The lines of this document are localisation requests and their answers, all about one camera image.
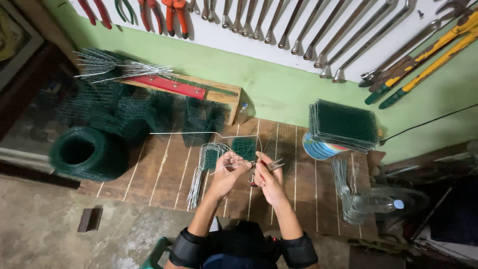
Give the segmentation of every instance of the black strap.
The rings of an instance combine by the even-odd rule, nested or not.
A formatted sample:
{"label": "black strap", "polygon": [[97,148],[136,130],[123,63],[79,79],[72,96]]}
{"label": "black strap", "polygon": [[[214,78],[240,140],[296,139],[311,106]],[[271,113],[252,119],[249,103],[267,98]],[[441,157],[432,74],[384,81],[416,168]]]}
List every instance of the black strap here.
{"label": "black strap", "polygon": [[202,244],[205,237],[193,235],[184,228],[176,238],[169,260],[176,266],[196,268],[200,266],[202,257]]}
{"label": "black strap", "polygon": [[298,239],[281,239],[281,251],[285,263],[291,268],[307,268],[319,261],[312,240],[306,232]]}

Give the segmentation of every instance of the green-handled pliers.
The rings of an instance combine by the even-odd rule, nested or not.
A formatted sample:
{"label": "green-handled pliers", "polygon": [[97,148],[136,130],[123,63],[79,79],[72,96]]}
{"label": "green-handled pliers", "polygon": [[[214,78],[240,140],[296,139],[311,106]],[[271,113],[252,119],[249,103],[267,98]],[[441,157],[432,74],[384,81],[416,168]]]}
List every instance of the green-handled pliers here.
{"label": "green-handled pliers", "polygon": [[[130,17],[131,17],[131,24],[134,24],[134,16],[133,16],[133,8],[131,7],[130,3],[128,2],[128,0],[123,0],[123,3],[124,5],[126,6],[126,8],[128,9],[128,11],[130,12]],[[120,0],[115,0],[115,7],[116,7],[116,11],[118,12],[119,16],[121,17],[121,19],[126,22],[126,18],[123,16],[123,12],[122,10],[120,9]]]}

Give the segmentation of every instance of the hand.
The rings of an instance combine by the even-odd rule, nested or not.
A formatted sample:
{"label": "hand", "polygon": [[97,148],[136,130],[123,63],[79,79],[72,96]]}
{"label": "hand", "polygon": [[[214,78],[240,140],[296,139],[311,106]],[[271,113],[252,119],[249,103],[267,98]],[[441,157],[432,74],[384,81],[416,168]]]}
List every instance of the hand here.
{"label": "hand", "polygon": [[277,168],[272,171],[271,174],[261,163],[262,159],[266,164],[270,164],[272,162],[271,158],[259,151],[256,152],[256,155],[259,159],[257,160],[256,169],[254,171],[254,182],[262,188],[267,202],[271,204],[274,209],[277,209],[284,202],[289,203],[289,199],[284,190],[282,168]]}
{"label": "hand", "polygon": [[214,178],[206,195],[212,196],[217,201],[225,200],[238,178],[251,167],[250,162],[246,162],[234,151],[226,152],[217,159]]}

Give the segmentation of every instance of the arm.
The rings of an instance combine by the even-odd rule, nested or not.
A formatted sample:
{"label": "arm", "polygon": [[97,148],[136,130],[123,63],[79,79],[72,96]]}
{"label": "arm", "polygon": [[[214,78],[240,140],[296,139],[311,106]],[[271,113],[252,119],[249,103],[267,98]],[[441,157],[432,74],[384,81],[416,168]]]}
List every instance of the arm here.
{"label": "arm", "polygon": [[[259,160],[262,159],[269,164],[272,160],[261,152],[256,152]],[[267,168],[258,161],[254,174],[254,181],[260,187],[269,204],[272,205],[279,221],[282,239],[282,255],[290,267],[291,264],[302,264],[299,268],[319,269],[317,256],[310,238],[304,234],[295,211],[292,208],[283,186],[282,169],[278,168],[269,172]],[[306,253],[304,259],[298,258],[291,253]]]}
{"label": "arm", "polygon": [[[216,210],[221,201],[225,200],[231,192],[238,178],[249,171],[252,167],[250,162],[246,162],[233,151],[226,152],[217,159],[216,172],[211,182],[211,186],[204,195],[204,199],[196,210],[193,221],[187,231],[198,237],[206,237],[211,223],[216,215]],[[177,266],[170,260],[166,263],[164,269],[185,269],[186,267]]]}

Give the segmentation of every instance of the green plastic chair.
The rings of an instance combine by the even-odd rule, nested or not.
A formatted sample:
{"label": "green plastic chair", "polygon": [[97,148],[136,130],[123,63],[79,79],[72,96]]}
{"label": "green plastic chair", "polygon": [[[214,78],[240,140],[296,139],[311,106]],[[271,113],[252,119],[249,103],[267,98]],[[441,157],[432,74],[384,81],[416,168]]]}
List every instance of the green plastic chair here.
{"label": "green plastic chair", "polygon": [[151,254],[148,256],[146,261],[141,265],[140,269],[163,269],[158,265],[159,259],[163,255],[164,251],[170,252],[171,250],[168,246],[171,246],[171,242],[166,237],[159,238],[156,246],[152,250]]}

